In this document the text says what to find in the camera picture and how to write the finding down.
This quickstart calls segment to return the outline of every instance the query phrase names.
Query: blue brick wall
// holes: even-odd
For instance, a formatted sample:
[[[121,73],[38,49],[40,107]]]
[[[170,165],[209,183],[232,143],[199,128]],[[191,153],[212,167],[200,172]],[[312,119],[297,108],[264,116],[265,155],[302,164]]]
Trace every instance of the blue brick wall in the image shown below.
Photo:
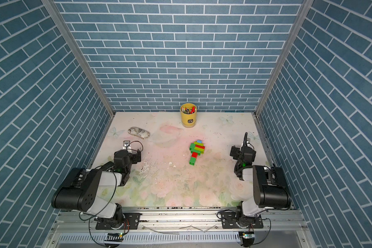
[[[261,120],[316,245],[372,247],[372,1],[314,1]]]
[[[116,111],[253,111],[302,0],[55,2]]]
[[[0,247],[41,246],[108,113],[40,0],[0,1]]]

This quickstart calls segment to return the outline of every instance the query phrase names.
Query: cable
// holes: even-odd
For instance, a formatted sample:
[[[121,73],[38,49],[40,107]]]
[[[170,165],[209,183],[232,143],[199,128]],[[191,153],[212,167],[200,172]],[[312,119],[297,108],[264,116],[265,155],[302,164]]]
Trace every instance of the cable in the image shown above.
[[[89,226],[89,222],[90,222],[90,221],[91,221],[91,218],[88,219],[88,231],[89,231],[89,236],[91,237],[92,241],[94,241],[95,244],[97,244],[97,245],[100,245],[100,246],[103,246],[103,247],[106,247],[106,248],[107,248],[106,245],[102,245],[102,244],[96,242],[95,239],[92,237],[92,234],[91,234],[91,228],[90,228],[90,226]]]
[[[129,145],[131,145],[134,142],[138,142],[142,146],[142,150],[141,151],[143,151],[143,145],[142,145],[142,143],[140,141],[132,141]]]
[[[110,200],[107,202],[107,204],[104,206],[104,208],[102,208],[101,211],[99,211],[99,212],[96,213],[95,215],[91,216],[90,218],[86,219],[86,220],[88,220],[88,232],[89,232],[89,236],[91,237],[92,241],[94,241],[96,244],[98,244],[98,245],[100,245],[100,246],[103,246],[103,247],[106,247],[106,248],[107,248],[106,245],[99,244],[98,242],[96,242],[96,241],[94,240],[94,238],[92,237],[92,234],[91,234],[91,228],[90,228],[90,226],[89,226],[89,223],[90,223],[91,219],[94,218],[95,216],[97,216],[100,212],[102,212],[102,211],[103,211],[103,210],[104,210],[104,209],[109,205],[110,201],[113,199],[113,196],[114,196],[114,194],[115,194],[115,192],[116,192],[116,189],[117,189],[117,176],[116,176],[116,174],[115,174],[113,171],[112,171],[112,173],[113,173],[113,175],[114,175],[114,179],[115,179],[115,181],[116,181],[116,184],[114,185],[113,195],[110,197]]]
[[[109,203],[110,203],[110,201],[113,199],[113,197],[114,197],[114,194],[116,193],[116,188],[117,188],[117,176],[116,176],[116,174],[112,171],[112,173],[113,173],[113,175],[114,175],[114,178],[115,178],[115,180],[116,180],[116,184],[114,185],[114,191],[113,191],[113,194],[112,194],[112,196],[110,197],[110,200],[107,202],[107,204],[104,206],[104,208],[102,208],[101,209],[101,211],[99,211],[98,213],[96,213],[96,214],[94,214],[94,215],[91,215],[91,217],[90,218],[88,218],[88,219],[82,219],[81,218],[81,212],[79,212],[79,218],[80,218],[80,220],[82,220],[82,221],[88,221],[88,220],[90,220],[90,219],[92,219],[92,218],[94,218],[94,217],[96,217],[100,212],[102,212],[108,205],[109,205]]]
[[[218,217],[218,219],[220,219],[221,221],[226,220],[226,217],[219,218],[218,214],[223,214],[223,213],[226,213],[227,211],[230,211],[230,212],[236,213],[236,212],[234,212],[233,210],[225,209],[225,210],[221,210],[221,211],[217,212],[217,213],[216,213],[216,217]]]
[[[271,230],[271,220],[270,220],[269,218],[266,218],[266,219],[263,219],[263,221],[264,221],[264,220],[267,220],[267,219],[270,221],[270,226],[269,226],[269,228],[268,228],[268,232],[267,232],[265,238],[264,238],[262,241],[259,241],[259,242],[256,243],[256,244],[260,244],[260,243],[262,243],[263,241],[265,241],[266,238],[267,238],[267,236],[268,236],[268,234],[270,233],[270,230]]]

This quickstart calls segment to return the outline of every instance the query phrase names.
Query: metal bracket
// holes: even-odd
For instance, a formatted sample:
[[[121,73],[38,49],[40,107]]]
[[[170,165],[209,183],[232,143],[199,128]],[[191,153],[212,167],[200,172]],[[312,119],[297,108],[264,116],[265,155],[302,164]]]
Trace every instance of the metal bracket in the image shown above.
[[[128,221],[125,222],[125,230],[127,230],[127,229],[129,229],[129,230],[138,229],[140,213],[123,213],[123,214],[125,216],[125,219],[128,220]],[[96,230],[112,230],[110,228],[110,226],[107,226],[102,222],[96,223],[95,229]]]
[[[253,229],[263,228],[263,222],[262,222],[262,218],[260,216],[256,217],[256,218],[251,218],[251,217],[248,218],[248,217],[242,216],[242,217],[240,217],[239,221],[237,222],[236,221],[236,213],[224,212],[224,213],[221,213],[220,215],[221,215],[221,219],[222,219],[222,228],[223,229],[249,228],[249,227],[241,226],[239,223],[242,223],[242,222],[249,223],[249,222],[251,222],[251,219],[254,220],[252,222]]]

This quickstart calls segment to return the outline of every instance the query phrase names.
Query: yellow pen holder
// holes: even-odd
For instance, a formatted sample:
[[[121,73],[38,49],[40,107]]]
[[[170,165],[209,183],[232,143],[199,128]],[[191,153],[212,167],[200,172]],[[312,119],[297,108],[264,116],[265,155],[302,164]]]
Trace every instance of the yellow pen holder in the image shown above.
[[[189,110],[193,109],[193,107],[195,108],[195,112],[194,113],[191,113],[191,114],[186,114],[186,113],[183,113],[182,112],[182,108],[188,108]],[[194,127],[194,125],[196,124],[196,117],[197,117],[197,106],[194,105],[193,103],[185,103],[183,104],[181,107],[180,107],[180,116],[182,118],[182,124],[183,126],[185,127]]]

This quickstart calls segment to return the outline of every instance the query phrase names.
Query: table surface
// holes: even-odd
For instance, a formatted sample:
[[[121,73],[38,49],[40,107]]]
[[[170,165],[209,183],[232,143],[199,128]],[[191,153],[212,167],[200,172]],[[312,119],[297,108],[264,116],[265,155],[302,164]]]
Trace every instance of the table surface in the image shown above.
[[[233,145],[240,147],[245,132],[255,147],[254,165],[268,165],[251,113],[198,113],[193,128],[183,127],[180,113],[117,112],[92,168],[113,161],[123,141],[140,141],[142,161],[133,164],[128,182],[117,187],[112,202],[124,207],[224,207],[253,197],[251,182],[234,174]],[[150,132],[148,139],[128,134],[132,126]],[[189,165],[191,143],[202,140],[204,154]],[[135,142],[133,149],[140,148]],[[99,187],[109,200],[113,187]]]

